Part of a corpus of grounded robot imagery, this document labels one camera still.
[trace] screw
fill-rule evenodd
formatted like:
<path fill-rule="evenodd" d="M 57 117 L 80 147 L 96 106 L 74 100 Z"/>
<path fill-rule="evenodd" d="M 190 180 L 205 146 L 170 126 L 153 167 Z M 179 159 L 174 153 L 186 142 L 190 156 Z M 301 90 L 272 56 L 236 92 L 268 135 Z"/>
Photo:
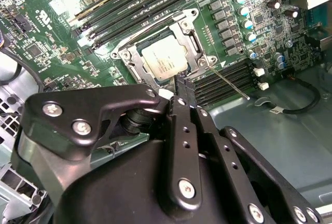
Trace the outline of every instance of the screw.
<path fill-rule="evenodd" d="M 147 95 L 149 95 L 149 96 L 152 97 L 152 98 L 156 97 L 156 95 L 155 95 L 155 93 L 153 92 L 152 89 L 147 89 L 147 90 L 146 90 L 146 93 L 147 93 Z"/>
<path fill-rule="evenodd" d="M 121 57 L 124 59 L 129 59 L 130 58 L 130 52 L 128 50 L 125 50 L 121 53 Z"/>
<path fill-rule="evenodd" d="M 73 130 L 79 135 L 88 135 L 91 132 L 91 126 L 84 121 L 76 121 L 73 124 Z"/>
<path fill-rule="evenodd" d="M 307 213 L 313 219 L 314 222 L 317 222 L 317 223 L 319 222 L 317 216 L 311 209 L 307 208 Z"/>
<path fill-rule="evenodd" d="M 208 116 L 208 113 L 204 110 L 204 109 L 200 109 L 201 111 L 201 114 L 204 116 L 204 117 L 207 117 Z"/>
<path fill-rule="evenodd" d="M 233 137 L 237 137 L 237 133 L 233 130 L 233 129 L 229 129 L 229 133 L 230 135 L 232 135 Z"/>
<path fill-rule="evenodd" d="M 57 117 L 62 114 L 62 108 L 56 104 L 46 104 L 43 106 L 43 112 L 48 116 Z"/>
<path fill-rule="evenodd" d="M 302 221 L 302 222 L 307 221 L 307 218 L 305 217 L 304 213 L 298 207 L 294 207 L 294 212 L 300 221 Z"/>
<path fill-rule="evenodd" d="M 285 43 L 286 48 L 291 48 L 293 46 L 293 42 L 291 40 Z"/>
<path fill-rule="evenodd" d="M 204 59 L 199 59 L 198 64 L 203 67 L 206 64 L 206 61 Z"/>
<path fill-rule="evenodd" d="M 251 216 L 257 221 L 258 223 L 263 223 L 264 222 L 264 216 L 263 213 L 260 211 L 260 209 L 255 206 L 254 204 L 250 204 L 248 206 L 249 212 Z"/>
<path fill-rule="evenodd" d="M 186 105 L 186 102 L 184 100 L 182 100 L 181 98 L 178 98 L 177 101 L 183 106 Z"/>
<path fill-rule="evenodd" d="M 180 180 L 178 182 L 178 187 L 185 198 L 191 199 L 195 196 L 195 188 L 187 180 Z"/>

